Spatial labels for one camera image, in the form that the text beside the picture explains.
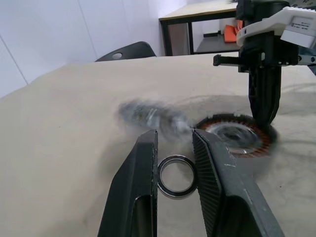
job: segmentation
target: black table leg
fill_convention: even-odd
[[[169,26],[166,21],[161,21],[162,37],[164,42],[164,52],[166,56],[173,56]]]
[[[194,54],[192,22],[188,22],[190,55]]]

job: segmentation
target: tabletop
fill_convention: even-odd
[[[213,56],[72,64],[2,98],[0,235],[97,236],[111,180],[143,132],[117,119],[122,102],[159,100],[194,121],[218,112],[250,114],[247,74],[213,67]],[[315,100],[313,73],[284,67],[273,123],[279,142],[254,168],[287,237],[316,232]],[[158,135],[159,159],[186,149]],[[184,200],[158,193],[158,236],[206,236],[197,192]]]
[[[159,20],[170,20],[182,17],[210,15],[229,11],[236,11],[237,3],[227,0],[214,0],[186,5]]]

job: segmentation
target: black shelf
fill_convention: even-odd
[[[197,48],[195,54],[236,52],[240,47],[236,43],[225,43],[223,35],[205,37]]]

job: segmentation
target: white label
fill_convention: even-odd
[[[292,29],[300,29],[308,31],[313,19],[306,17],[294,16],[291,24],[289,25]]]

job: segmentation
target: black chair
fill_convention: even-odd
[[[117,49],[99,58],[96,62],[113,61],[122,59],[155,57],[153,49],[147,42],[137,42]]]

